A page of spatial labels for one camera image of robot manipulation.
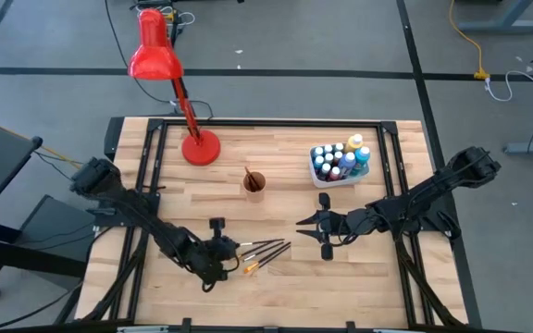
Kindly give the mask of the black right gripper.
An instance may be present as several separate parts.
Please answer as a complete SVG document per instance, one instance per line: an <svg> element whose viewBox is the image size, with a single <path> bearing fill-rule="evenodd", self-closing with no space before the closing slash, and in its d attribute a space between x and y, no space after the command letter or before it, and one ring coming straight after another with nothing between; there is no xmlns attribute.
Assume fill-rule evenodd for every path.
<svg viewBox="0 0 533 333"><path fill-rule="evenodd" d="M321 258L333 259L333 248L351 244L360 235L369 234L375 228L375 212L370 209L355 209L346 215L330 211L327 193L318 194L321 210L297 222L297 225L317 225L317 230L302 230L301 233L321 243Z"/></svg>

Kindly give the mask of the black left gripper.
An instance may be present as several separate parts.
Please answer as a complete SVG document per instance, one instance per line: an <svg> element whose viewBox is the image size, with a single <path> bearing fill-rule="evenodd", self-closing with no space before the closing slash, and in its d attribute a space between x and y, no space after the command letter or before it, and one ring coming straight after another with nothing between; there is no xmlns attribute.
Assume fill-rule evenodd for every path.
<svg viewBox="0 0 533 333"><path fill-rule="evenodd" d="M192 272L202 280L203 292L210 292L219 281L228 279L228 273L222 264L227 250L227 242L222 235L222 229L225 227L225 218L210 218L209 227L213 230L213 237L210 240L201 240L190 232L190 238L193 240L193 249L189 253L189 266ZM233 239L228 239L228 245L232 249L237 249L241 246ZM235 254L227 260L240 260L241 258L242 254Z"/></svg>

